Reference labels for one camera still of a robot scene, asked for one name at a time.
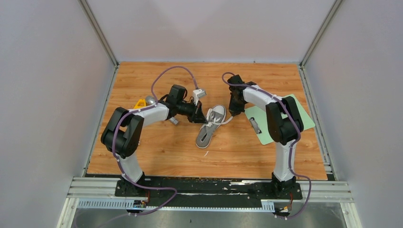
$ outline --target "black and white robotic arm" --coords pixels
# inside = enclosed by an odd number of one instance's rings
[[[137,182],[143,175],[143,170],[135,154],[143,127],[168,120],[177,114],[187,116],[191,123],[206,123],[206,118],[202,113],[202,103],[199,101],[199,98],[206,95],[205,91],[203,89],[193,90],[192,102],[184,101],[186,93],[187,90],[183,86],[173,85],[169,94],[162,97],[157,104],[137,110],[127,110],[122,107],[115,109],[102,133],[101,142],[109,151],[112,151],[114,133],[120,119],[129,112],[133,112],[122,121],[119,127],[126,127],[126,130],[119,129],[115,139],[115,151],[119,165],[132,181]]]
[[[228,79],[232,85],[244,85],[239,75],[234,75]],[[239,115],[245,111],[245,104],[252,103],[266,112],[269,134],[276,143],[276,166],[272,173],[272,182],[275,186],[276,195],[284,195],[295,187],[296,177],[290,169],[294,168],[294,155],[298,134],[289,118],[284,118],[284,110],[277,100],[282,101],[290,113],[292,119],[297,124],[299,131],[304,130],[301,116],[298,111],[296,101],[293,97],[280,97],[262,93],[258,85],[253,82],[246,83],[244,86],[230,86],[231,99],[229,111],[232,116]]]

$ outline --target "white wall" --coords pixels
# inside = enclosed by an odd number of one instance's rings
[[[346,0],[307,65],[363,227],[403,227],[403,1]]]
[[[334,0],[88,0],[119,61],[302,60]]]
[[[77,0],[0,2],[0,227],[56,226],[113,66]]]

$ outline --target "wooden tabletop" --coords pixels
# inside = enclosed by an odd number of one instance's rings
[[[204,114],[218,104],[228,107],[230,91],[221,80],[226,71],[239,74],[245,82],[253,81],[273,94],[294,94],[309,113],[295,64],[124,62],[119,67],[87,173],[120,174],[112,153],[100,142],[102,131],[117,107],[133,108],[139,99],[151,95],[155,78],[174,65],[189,68],[198,86],[206,90],[207,96],[201,99]],[[194,89],[192,78],[185,70],[172,69],[155,85],[157,97],[169,93],[173,84],[182,85],[188,91]],[[143,129],[136,154],[146,175],[271,178],[275,145],[260,143],[244,113],[220,126],[206,149],[199,149],[195,144],[201,124],[189,123],[181,115],[176,118],[180,121],[178,126],[163,121]],[[304,131],[297,144],[295,171],[313,180],[327,180],[314,129]]]

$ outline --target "shoelace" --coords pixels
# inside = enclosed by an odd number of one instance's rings
[[[215,125],[224,125],[224,124],[228,124],[231,120],[232,120],[232,118],[233,118],[233,116],[231,116],[227,121],[224,121],[224,122],[222,122],[222,123],[217,123],[220,119],[221,119],[221,117],[214,117],[213,119],[211,119],[211,112],[212,112],[212,109],[211,108],[209,108],[209,110],[207,111],[207,122],[208,123],[206,123],[206,124],[203,124],[203,126],[201,126],[201,128],[203,128],[204,126],[207,126],[207,127],[211,127],[213,124],[215,124]]]

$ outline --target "shoe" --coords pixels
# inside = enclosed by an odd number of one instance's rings
[[[199,135],[196,138],[196,146],[199,148],[207,148],[210,145],[211,138],[215,130],[223,124],[227,124],[232,116],[224,122],[227,110],[222,105],[216,105],[210,108],[207,112],[206,119],[207,123],[203,124],[200,128]]]

